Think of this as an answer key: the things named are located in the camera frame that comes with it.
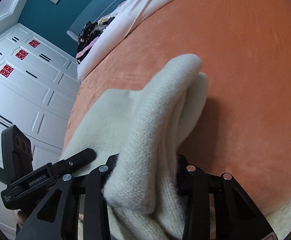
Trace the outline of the left hand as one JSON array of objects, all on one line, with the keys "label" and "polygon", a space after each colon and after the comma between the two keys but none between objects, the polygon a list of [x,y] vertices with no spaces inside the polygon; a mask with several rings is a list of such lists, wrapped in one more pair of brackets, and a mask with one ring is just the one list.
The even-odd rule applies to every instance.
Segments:
[{"label": "left hand", "polygon": [[28,219],[28,215],[22,212],[21,210],[16,210],[14,212],[14,218],[16,223],[20,226],[23,227],[25,224],[26,220]]}]

